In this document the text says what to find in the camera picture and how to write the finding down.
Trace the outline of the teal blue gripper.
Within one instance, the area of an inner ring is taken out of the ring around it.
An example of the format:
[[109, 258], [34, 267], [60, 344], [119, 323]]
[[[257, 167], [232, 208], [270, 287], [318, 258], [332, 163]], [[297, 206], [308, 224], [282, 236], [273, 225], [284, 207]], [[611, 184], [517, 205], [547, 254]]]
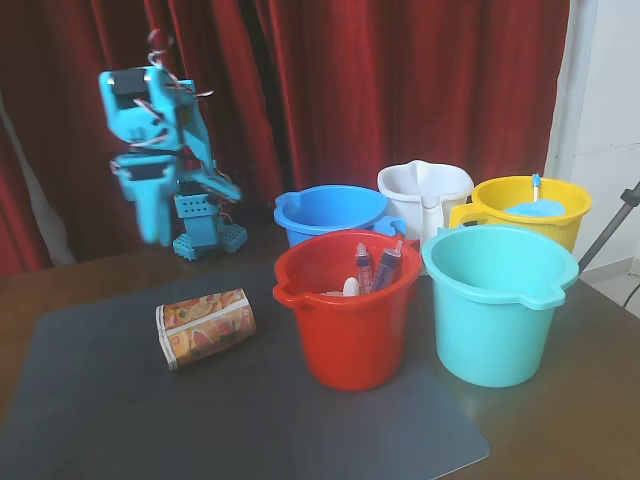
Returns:
[[142, 240], [168, 247], [172, 242], [171, 208], [177, 186], [176, 160], [172, 155], [117, 155], [110, 161], [112, 173], [118, 178], [125, 199], [135, 199], [143, 184], [160, 189], [143, 193], [135, 200], [136, 219]]

